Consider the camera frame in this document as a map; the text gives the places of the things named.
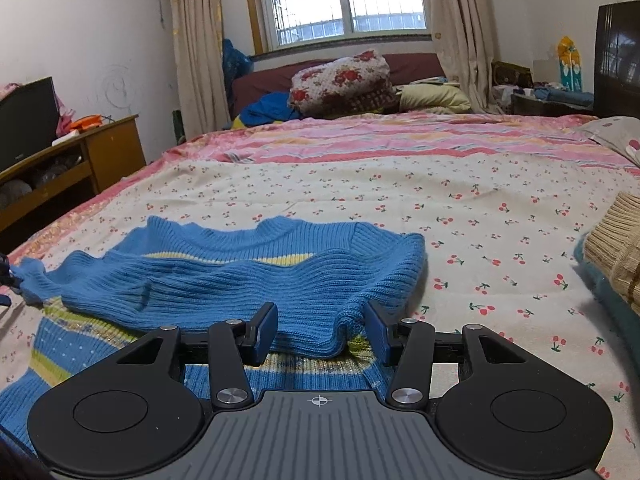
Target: cream knitted garment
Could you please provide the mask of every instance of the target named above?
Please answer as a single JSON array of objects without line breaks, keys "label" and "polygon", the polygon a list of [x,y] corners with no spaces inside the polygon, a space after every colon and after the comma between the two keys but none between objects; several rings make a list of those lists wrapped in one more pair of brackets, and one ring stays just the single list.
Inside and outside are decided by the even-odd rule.
[{"label": "cream knitted garment", "polygon": [[584,241],[584,257],[640,315],[640,198],[620,193]]}]

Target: cherry print bedsheet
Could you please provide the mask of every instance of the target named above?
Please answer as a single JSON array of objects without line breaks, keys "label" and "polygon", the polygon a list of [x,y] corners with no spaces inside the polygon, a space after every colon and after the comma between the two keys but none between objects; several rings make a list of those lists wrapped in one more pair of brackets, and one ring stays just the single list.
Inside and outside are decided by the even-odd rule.
[{"label": "cherry print bedsheet", "polygon": [[[151,214],[230,230],[284,215],[419,232],[428,275],[410,315],[445,332],[480,322],[594,388],[614,415],[598,472],[636,480],[638,379],[572,253],[617,192],[640,189],[635,166],[570,130],[588,120],[406,114],[204,136],[55,222],[12,260],[37,256],[54,268],[73,250],[100,255]],[[26,370],[40,319],[14,300],[0,326],[4,384]],[[437,369],[432,394],[451,381],[450,368]]]}]

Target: cabinet door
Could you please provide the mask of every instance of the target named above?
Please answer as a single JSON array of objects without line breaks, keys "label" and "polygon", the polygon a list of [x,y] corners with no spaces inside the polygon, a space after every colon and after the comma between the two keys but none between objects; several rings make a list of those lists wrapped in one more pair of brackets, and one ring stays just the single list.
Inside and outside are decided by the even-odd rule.
[{"label": "cabinet door", "polygon": [[135,119],[107,127],[86,138],[98,192],[145,166]]}]

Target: beige knit cuff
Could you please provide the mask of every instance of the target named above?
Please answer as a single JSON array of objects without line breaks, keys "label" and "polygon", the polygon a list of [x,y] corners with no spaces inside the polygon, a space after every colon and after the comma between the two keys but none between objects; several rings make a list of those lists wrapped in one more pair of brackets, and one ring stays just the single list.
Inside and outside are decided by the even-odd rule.
[{"label": "beige knit cuff", "polygon": [[640,314],[640,198],[620,193],[584,241],[584,257]]}]

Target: orange object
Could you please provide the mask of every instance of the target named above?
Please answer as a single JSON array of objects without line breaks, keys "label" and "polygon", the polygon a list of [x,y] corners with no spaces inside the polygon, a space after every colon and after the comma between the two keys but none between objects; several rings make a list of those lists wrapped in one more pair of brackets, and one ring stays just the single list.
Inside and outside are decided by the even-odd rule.
[{"label": "orange object", "polygon": [[100,115],[87,115],[87,117],[83,117],[82,119],[78,119],[77,121],[71,123],[69,125],[69,130],[78,130],[78,132],[83,133],[91,128],[96,128],[98,126],[102,126],[102,116]]}]

